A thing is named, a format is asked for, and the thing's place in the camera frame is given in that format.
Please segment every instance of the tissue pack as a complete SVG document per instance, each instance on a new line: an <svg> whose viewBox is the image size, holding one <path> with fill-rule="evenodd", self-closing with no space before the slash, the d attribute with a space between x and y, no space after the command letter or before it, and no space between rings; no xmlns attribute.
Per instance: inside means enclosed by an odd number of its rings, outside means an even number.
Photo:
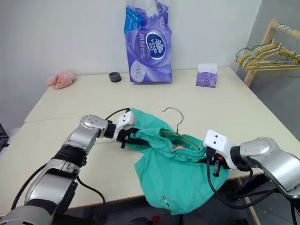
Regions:
<svg viewBox="0 0 300 225"><path fill-rule="evenodd" d="M157 0L128 0L124 33L131 82L171 82L168 6Z"/></svg>
<svg viewBox="0 0 300 225"><path fill-rule="evenodd" d="M201 63L198 65L196 86L215 88L218 79L218 65L215 63Z"/></svg>

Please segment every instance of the gray wall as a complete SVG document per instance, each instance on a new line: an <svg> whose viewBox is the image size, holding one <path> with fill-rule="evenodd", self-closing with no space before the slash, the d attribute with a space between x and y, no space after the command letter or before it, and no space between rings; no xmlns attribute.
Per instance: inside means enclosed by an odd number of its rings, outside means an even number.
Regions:
<svg viewBox="0 0 300 225"><path fill-rule="evenodd" d="M262 0L247 46L260 44L271 19L300 30L299 0ZM238 76L244 79L245 72L238 68ZM281 78L263 75L297 75L300 70L258 72L251 90L300 140L300 78Z"/></svg>

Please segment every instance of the pink cloth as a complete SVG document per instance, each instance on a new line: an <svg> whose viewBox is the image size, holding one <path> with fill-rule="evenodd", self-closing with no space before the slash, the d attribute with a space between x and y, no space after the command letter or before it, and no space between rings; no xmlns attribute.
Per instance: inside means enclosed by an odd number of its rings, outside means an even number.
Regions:
<svg viewBox="0 0 300 225"><path fill-rule="evenodd" d="M68 71L60 71L53 77L48 77L46 84L53 89L62 89L73 83L75 75Z"/></svg>

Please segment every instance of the white table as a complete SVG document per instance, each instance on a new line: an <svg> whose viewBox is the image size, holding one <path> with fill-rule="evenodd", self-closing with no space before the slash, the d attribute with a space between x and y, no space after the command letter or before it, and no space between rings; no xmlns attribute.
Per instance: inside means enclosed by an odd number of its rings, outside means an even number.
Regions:
<svg viewBox="0 0 300 225"><path fill-rule="evenodd" d="M183 108L186 104L191 107L257 98L229 67L218 68L216 88L197 87L196 69L174 71L172 84L134 84L128 74L121 76L122 81L118 83L112 83L108 75L78 76L75 83L65 89L50 87L25 122L86 114L106 116L128 106L149 112L168 106Z"/></svg>
<svg viewBox="0 0 300 225"><path fill-rule="evenodd" d="M192 74L191 71L179 72L184 76L184 74ZM230 71L230 69L220 68L219 71ZM26 122L23 125L9 149L0 158L0 179L5 180L5 182L0 182L0 214L9 212L13 199L22 184L60 149L69 133L78 126L82 115L95 113L100 117L105 117L111 112L129 105L160 117L173 128L180 120L180 115L175 111L161 112L161 110L168 106L180 109L185 116L179 127L179 132L182 134L187 133L203 139L207 130L212 129L227 136L235 143L260 136L269 136L275 139L283 150L300 157L300 145L297 139L247 87L245 88L245 84L241 83L239 78L231 76L231 72L228 74L228 80L219 75L220 82L215 89L195 88L195 79L192 75L187 76L186 79L175 76L173 85L130 84L130 86L124 82L126 78L123 75L122 83L106 82L105 85L102 84L103 87L101 84L97 84L99 87L97 90L84 89L81 83L87 84L87 80L89 80L88 83L97 83L98 80L105 82L108 79L107 76L105 79L100 78L100 75L80 77L76 85L80 87L78 92L81 95L76 101L65 102L64 108L56 108L56 105L62 105L65 99L75 98L73 95L76 90L73 86L70 89L59 91L61 95L49 89L28 116L31 118L30 120L36 121ZM185 81L185 83L180 86L176 80ZM145 90L146 93L152 92L151 88L165 93L165 95L154 93L152 96L143 95ZM108 97L102 93L103 90L111 90L112 94ZM96 100L95 97L92 97L93 100L87 98L86 101L80 97L82 95L87 97L87 93L90 92L93 92L91 96L98 96L95 104L92 104ZM59 97L55 103L49 102L50 93ZM177 96L170 96L169 93L177 93ZM107 98L102 101L100 96L107 96ZM124 102L117 100L120 96ZM116 100L118 103L109 106L107 99ZM86 106L89 107L80 108L80 104L84 105L84 102L88 102ZM68 116L64 111L68 111L71 115ZM88 185L101 191L107 201L140 196L143 192L134 169L134 163L139 157L140 154L136 154L131 149L120 149L120 143L108 139L98 140L88 155L88 163L82 168L80 177ZM246 172L231 171L229 178L245 175L247 175ZM20 204L23 203L23 199L24 196L19 201ZM100 202L97 194L78 186L71 207L82 207Z"/></svg>

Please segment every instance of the floor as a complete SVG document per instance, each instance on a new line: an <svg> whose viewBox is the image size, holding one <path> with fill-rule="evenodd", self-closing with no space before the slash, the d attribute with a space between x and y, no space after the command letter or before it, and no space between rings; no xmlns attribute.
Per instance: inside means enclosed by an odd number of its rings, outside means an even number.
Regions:
<svg viewBox="0 0 300 225"><path fill-rule="evenodd" d="M256 191L273 189L268 182L257 188ZM282 194L272 194L270 197L254 206L256 214L262 225L293 225L290 203Z"/></svg>
<svg viewBox="0 0 300 225"><path fill-rule="evenodd" d="M221 190L222 196L228 194L232 184L226 183ZM94 209L94 212L100 210L100 207ZM126 206L110 205L110 212L107 213L106 222L104 225L127 225L132 219L138 217L146 217L152 220L153 216L160 217L160 223L155 225L179 225L179 215L171 216L168 210L154 208L146 201L139 202L135 205L134 201ZM69 215L79 216L78 210L69 210ZM250 225L254 225L253 219L248 209L234 210L224 206L218 199L212 197L202 207L195 211L184 215L184 225L232 225L235 220L247 219Z"/></svg>

